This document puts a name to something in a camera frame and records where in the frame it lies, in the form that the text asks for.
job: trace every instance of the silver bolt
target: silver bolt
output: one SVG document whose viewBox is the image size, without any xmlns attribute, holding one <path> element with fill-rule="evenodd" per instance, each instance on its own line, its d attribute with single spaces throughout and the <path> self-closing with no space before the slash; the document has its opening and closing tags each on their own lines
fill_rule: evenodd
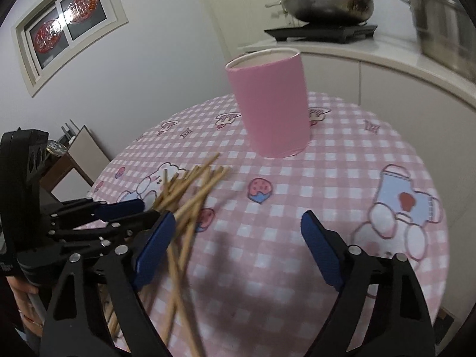
<svg viewBox="0 0 476 357">
<path fill-rule="evenodd" d="M 362 249 L 358 245 L 351 245 L 349 247 L 349 252 L 352 255 L 360 255 L 362 253 Z"/>
<path fill-rule="evenodd" d="M 408 260 L 408 258 L 406 257 L 405 254 L 402 254 L 401 252 L 398 252 L 397 253 L 397 260 L 399 260 L 400 262 L 406 262 Z"/>
<path fill-rule="evenodd" d="M 125 245 L 125 244 L 118 245 L 118 246 L 116 247 L 116 249 L 114 250 L 114 252 L 116 253 L 116 255 L 123 255 L 123 254 L 125 254 L 127 251 L 129 251 L 129 247 L 127 247 L 127 245 Z"/>
<path fill-rule="evenodd" d="M 72 255 L 70 256 L 70 262 L 71 262 L 71 263 L 76 263 L 76 262 L 77 262 L 78 260 L 80 260 L 80 259 L 81 259 L 81 255 L 78 254 L 77 252 L 75 252 L 74 254 L 72 254 Z"/>
</svg>

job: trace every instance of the gingham pattern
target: gingham pattern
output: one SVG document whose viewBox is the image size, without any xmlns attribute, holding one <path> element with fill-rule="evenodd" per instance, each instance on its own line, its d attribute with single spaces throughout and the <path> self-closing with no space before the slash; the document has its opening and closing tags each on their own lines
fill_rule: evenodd
<svg viewBox="0 0 476 357">
<path fill-rule="evenodd" d="M 437 197 L 423 162 L 389 124 L 323 94 L 309 93 L 309 106 L 331 111 L 311 128 L 308 148 L 285 159 L 252 152 L 241 118 L 217 130 L 216 116 L 238 111 L 232 95 L 193 106 L 172 116 L 169 121 L 179 123 L 167 132 L 158 136 L 158 125 L 128 146 L 97 180 L 103 186 L 91 192 L 95 199 L 116 202 L 162 163 L 191 169 L 216 151 L 221 153 L 218 165 L 233 167 L 208 197 L 206 205 L 216 216 L 208 230 L 197 234 L 187 270 L 186 290 L 210 357 L 302 356 L 318 334 L 337 293 L 324 283 L 300 234 L 306 210 L 348 242 L 367 221 L 380 171 L 388 164 L 405 167 L 416 190 Z M 186 129 L 192 132 L 181 137 Z M 123 166 L 124 175 L 115 179 Z M 247 186 L 256 177 L 273 185 L 272 196 L 261 205 L 247 198 Z M 428 251 L 417 277 L 434 320 L 448 269 L 446 220 L 425 230 Z M 171 280 L 162 270 L 155 283 L 150 316 L 161 330 Z M 363 339 L 372 305 L 368 299 L 352 347 Z M 190 355 L 179 320 L 170 350 L 174 356 Z"/>
</svg>

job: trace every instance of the human hand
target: human hand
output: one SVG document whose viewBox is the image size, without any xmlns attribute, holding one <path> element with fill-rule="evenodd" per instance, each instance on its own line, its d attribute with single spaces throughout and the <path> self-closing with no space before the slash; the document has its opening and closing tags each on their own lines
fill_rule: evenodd
<svg viewBox="0 0 476 357">
<path fill-rule="evenodd" d="M 38 294 L 38 288 L 18 276 L 7 276 L 7 280 L 15 296 L 23 325 L 33 332 L 33 334 L 41 337 L 43 334 L 43 325 L 41 324 L 40 316 L 36 313 L 33 304 L 28 298 L 28 294 Z"/>
</svg>

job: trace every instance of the window pane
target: window pane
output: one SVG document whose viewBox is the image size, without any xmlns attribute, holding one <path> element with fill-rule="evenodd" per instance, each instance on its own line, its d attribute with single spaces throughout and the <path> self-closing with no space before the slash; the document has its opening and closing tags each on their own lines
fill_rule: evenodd
<svg viewBox="0 0 476 357">
<path fill-rule="evenodd" d="M 106 20 L 100 0 L 62 0 L 61 9 L 73 40 Z"/>
<path fill-rule="evenodd" d="M 29 35 L 42 69 L 68 47 L 68 41 L 63 33 L 56 8 L 44 15 L 29 31 Z"/>
</svg>

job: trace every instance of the table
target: table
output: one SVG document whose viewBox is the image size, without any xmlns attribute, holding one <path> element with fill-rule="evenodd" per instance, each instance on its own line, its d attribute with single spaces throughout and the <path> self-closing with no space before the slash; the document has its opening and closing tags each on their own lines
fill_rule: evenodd
<svg viewBox="0 0 476 357">
<path fill-rule="evenodd" d="M 187 270 L 206 355 L 304 355 L 337 296 L 300 234 L 309 209 L 371 255 L 406 253 L 434 320 L 449 263 L 447 225 L 415 149 L 374 114 L 325 94 L 309 93 L 311 141 L 296 156 L 258 156 L 240 117 L 232 95 L 175 114 L 119 154 L 91 191 L 95 200 L 150 206 L 165 168 L 170 176 L 216 151 L 218 165 L 233 167 L 201 212 Z M 165 268 L 155 283 L 150 317 L 160 330 L 172 286 Z M 351 347 L 363 339 L 374 293 L 371 286 Z M 178 323 L 170 350 L 187 355 Z"/>
</svg>

